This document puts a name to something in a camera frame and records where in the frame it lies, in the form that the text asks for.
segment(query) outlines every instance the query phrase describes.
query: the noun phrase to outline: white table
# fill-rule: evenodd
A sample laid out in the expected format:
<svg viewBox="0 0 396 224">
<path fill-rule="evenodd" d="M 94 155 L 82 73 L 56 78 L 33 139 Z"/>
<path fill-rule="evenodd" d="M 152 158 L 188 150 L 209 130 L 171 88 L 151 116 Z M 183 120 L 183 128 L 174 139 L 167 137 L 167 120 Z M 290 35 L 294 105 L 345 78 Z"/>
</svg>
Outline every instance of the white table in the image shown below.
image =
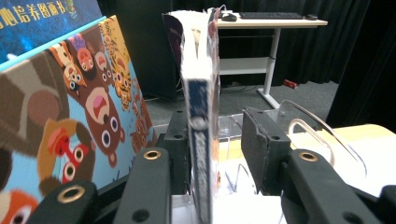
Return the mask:
<svg viewBox="0 0 396 224">
<path fill-rule="evenodd" d="M 258 93 L 273 107 L 279 108 L 279 103 L 270 95 L 273 78 L 276 51 L 280 37 L 280 30 L 285 28 L 316 28 L 327 25 L 326 21 L 316 20 L 243 20 L 239 14 L 237 21 L 218 20 L 218 29 L 274 29 L 272 47 L 269 57 L 220 59 L 220 75 L 257 74 L 266 73 L 264 88 Z"/>
</svg>

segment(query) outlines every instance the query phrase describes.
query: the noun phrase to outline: red object on floor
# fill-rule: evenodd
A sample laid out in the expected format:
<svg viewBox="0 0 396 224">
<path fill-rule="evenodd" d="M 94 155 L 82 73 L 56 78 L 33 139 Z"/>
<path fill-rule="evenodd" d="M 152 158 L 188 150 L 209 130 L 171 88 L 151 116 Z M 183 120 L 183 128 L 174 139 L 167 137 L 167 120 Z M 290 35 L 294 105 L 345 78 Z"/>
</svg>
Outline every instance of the red object on floor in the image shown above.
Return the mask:
<svg viewBox="0 0 396 224">
<path fill-rule="evenodd" d="M 288 86 L 288 87 L 290 87 L 290 88 L 292 88 L 292 89 L 296 89 L 296 88 L 297 88 L 297 83 L 292 82 L 292 81 L 287 80 L 287 79 L 285 79 L 285 80 L 283 81 L 283 85 Z"/>
</svg>

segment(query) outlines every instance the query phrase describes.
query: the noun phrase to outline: keyboard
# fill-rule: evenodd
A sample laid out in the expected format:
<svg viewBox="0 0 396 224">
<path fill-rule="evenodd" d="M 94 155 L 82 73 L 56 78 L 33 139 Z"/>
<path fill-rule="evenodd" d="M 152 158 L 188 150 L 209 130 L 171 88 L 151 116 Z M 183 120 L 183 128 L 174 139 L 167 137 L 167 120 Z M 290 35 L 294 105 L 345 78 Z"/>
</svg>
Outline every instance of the keyboard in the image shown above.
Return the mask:
<svg viewBox="0 0 396 224">
<path fill-rule="evenodd" d="M 240 12 L 244 20 L 302 20 L 304 17 L 295 12 Z"/>
</svg>

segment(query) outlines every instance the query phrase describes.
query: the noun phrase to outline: computer mouse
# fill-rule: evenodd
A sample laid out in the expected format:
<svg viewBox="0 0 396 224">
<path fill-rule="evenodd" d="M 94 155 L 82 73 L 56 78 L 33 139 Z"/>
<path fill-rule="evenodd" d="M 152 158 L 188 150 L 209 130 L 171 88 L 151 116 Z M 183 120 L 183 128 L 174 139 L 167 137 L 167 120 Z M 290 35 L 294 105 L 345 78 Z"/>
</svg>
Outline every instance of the computer mouse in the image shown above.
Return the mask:
<svg viewBox="0 0 396 224">
<path fill-rule="evenodd" d="M 309 15 L 304 16 L 304 19 L 309 20 L 309 21 L 315 21 L 318 19 L 318 16 L 314 15 L 314 14 L 309 14 Z"/>
<path fill-rule="evenodd" d="M 232 13 L 224 13 L 221 16 L 222 21 L 236 21 L 236 16 Z"/>
</svg>

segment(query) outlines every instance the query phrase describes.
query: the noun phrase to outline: book cover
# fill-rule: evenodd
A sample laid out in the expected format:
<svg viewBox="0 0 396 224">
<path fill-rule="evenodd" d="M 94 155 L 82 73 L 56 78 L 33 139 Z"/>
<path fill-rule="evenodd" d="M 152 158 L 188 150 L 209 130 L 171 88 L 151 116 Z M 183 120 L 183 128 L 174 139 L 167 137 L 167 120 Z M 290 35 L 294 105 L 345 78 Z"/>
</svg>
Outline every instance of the book cover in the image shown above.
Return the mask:
<svg viewBox="0 0 396 224">
<path fill-rule="evenodd" d="M 183 80 L 192 163 L 192 194 L 200 223 L 213 220 L 219 155 L 219 10 L 163 14 Z"/>
<path fill-rule="evenodd" d="M 155 146 L 117 18 L 104 23 L 111 35 L 97 24 L 0 72 L 1 223 L 26 220 L 62 183 L 100 189 Z"/>
<path fill-rule="evenodd" d="M 0 2 L 0 64 L 102 17 L 96 0 Z"/>
</svg>

